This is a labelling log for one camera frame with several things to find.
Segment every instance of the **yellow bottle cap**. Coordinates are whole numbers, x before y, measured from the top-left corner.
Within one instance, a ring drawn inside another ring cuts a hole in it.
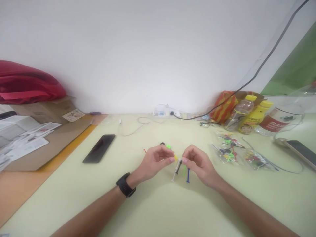
[[[247,95],[245,99],[255,101],[257,99],[257,97],[254,95]]]
[[[260,103],[261,106],[270,108],[273,105],[273,102],[264,100]]]

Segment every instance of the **plastic bottle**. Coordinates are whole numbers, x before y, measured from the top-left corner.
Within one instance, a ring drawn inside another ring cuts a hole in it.
[[[264,100],[258,107],[248,114],[239,124],[238,131],[242,134],[250,134],[255,127],[262,122],[265,112],[273,105],[273,102]]]
[[[254,95],[247,95],[245,99],[240,101],[234,108],[229,119],[225,122],[224,128],[230,132],[236,131],[244,117],[253,110],[253,102],[256,98]]]
[[[273,136],[292,122],[297,116],[312,108],[316,102],[316,80],[289,94],[255,128],[264,136]]]

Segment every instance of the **green wall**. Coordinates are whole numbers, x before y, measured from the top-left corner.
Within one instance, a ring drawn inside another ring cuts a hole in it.
[[[316,77],[316,22],[274,74],[261,94],[287,95]]]

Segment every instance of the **orange desk edge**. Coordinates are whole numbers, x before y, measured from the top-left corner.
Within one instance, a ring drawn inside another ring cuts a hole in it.
[[[87,127],[64,150],[37,171],[0,173],[0,228],[96,127],[96,125]]]

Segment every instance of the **phone screen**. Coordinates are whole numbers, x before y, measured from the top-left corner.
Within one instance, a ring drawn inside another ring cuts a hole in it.
[[[99,163],[114,138],[114,134],[103,135],[82,162]]]
[[[297,140],[286,141],[290,144],[295,150],[301,153],[306,159],[316,165],[316,154],[312,152],[310,149],[305,147],[302,143]]]

